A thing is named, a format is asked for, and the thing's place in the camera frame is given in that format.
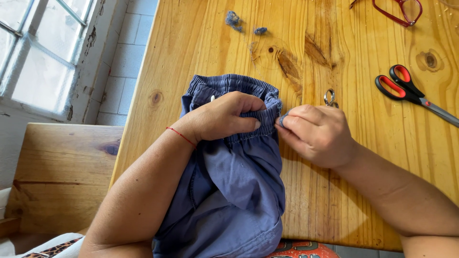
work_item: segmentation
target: scissor blade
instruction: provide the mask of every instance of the scissor blade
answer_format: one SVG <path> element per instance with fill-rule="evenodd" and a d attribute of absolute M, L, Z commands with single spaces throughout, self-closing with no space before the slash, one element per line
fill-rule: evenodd
<path fill-rule="evenodd" d="M 459 127 L 459 119 L 452 114 L 446 112 L 444 109 L 441 107 L 433 104 L 432 102 L 428 101 L 427 99 L 424 98 L 419 98 L 421 100 L 421 103 L 424 107 L 429 109 L 430 111 L 434 112 L 436 115 L 439 117 L 445 119 L 446 121 L 452 123 L 456 127 Z"/>

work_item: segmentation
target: wood grain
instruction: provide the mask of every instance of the wood grain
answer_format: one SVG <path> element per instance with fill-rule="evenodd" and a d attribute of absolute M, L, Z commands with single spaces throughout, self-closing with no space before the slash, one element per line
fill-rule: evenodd
<path fill-rule="evenodd" d="M 123 127 L 29 123 L 7 218 L 21 232 L 62 234 L 88 227 L 105 197 Z"/>
<path fill-rule="evenodd" d="M 0 219 L 0 237 L 7 237 L 9 234 L 19 231 L 21 219 Z"/>
<path fill-rule="evenodd" d="M 377 0 L 399 14 L 393 1 Z M 377 75 L 394 64 L 411 71 L 427 98 L 459 116 L 459 11 L 421 0 L 418 23 L 404 28 L 359 1 L 162 0 L 146 48 L 112 183 L 179 117 L 194 74 L 248 75 L 280 90 L 283 112 L 323 105 L 336 91 L 353 137 L 459 203 L 459 131 L 435 114 L 381 94 Z M 225 25 L 228 10 L 243 33 Z M 254 27 L 268 27 L 256 36 Z M 287 207 L 283 236 L 401 250 L 395 232 L 347 182 L 280 143 Z"/>

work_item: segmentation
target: wooden chair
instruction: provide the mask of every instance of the wooden chair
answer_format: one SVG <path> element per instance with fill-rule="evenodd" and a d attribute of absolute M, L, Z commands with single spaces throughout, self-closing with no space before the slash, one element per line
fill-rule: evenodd
<path fill-rule="evenodd" d="M 123 129 L 29 123 L 0 237 L 89 227 L 108 191 Z"/>

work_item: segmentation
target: person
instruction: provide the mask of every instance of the person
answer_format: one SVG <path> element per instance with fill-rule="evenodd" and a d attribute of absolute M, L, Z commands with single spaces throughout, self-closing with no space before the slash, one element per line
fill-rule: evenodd
<path fill-rule="evenodd" d="M 231 92 L 193 110 L 171 127 L 196 145 L 260 126 L 248 111 L 265 109 L 252 95 Z M 435 186 L 358 144 L 342 110 L 302 105 L 275 121 L 279 135 L 303 158 L 331 168 L 365 196 L 400 235 L 407 258 L 457 257 L 459 207 Z M 172 130 L 123 173 L 101 204 L 79 257 L 152 257 L 151 241 L 194 150 Z"/>

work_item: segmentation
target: hand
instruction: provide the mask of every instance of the hand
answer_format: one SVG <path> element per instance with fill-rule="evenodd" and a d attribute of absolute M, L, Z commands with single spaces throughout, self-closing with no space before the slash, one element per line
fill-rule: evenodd
<path fill-rule="evenodd" d="M 335 107 L 302 105 L 276 120 L 279 135 L 303 158 L 323 168 L 351 162 L 358 143 L 351 137 L 344 112 Z"/>
<path fill-rule="evenodd" d="M 266 109 L 260 98 L 239 91 L 229 92 L 214 101 L 184 115 L 172 127 L 187 131 L 187 137 L 197 143 L 253 132 L 260 128 L 256 118 L 241 118 L 241 113 Z"/>

